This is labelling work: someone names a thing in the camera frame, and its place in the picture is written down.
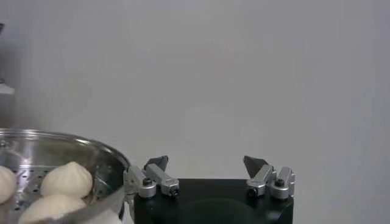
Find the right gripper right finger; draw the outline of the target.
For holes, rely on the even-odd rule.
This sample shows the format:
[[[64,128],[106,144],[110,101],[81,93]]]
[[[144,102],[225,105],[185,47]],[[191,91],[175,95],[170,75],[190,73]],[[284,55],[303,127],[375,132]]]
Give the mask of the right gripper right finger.
[[[278,200],[294,196],[295,173],[291,168],[282,167],[277,173],[264,159],[251,156],[244,156],[243,162],[250,176],[246,181],[248,197],[259,198],[267,191],[271,197]]]

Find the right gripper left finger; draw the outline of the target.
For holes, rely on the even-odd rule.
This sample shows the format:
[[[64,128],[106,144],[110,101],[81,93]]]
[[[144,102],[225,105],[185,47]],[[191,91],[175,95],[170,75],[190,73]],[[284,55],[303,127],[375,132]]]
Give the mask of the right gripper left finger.
[[[159,189],[163,195],[177,197],[180,184],[177,178],[169,176],[165,170],[168,165],[167,155],[151,158],[141,169],[130,166],[124,171],[124,189],[126,196],[138,195],[141,198],[152,198]]]

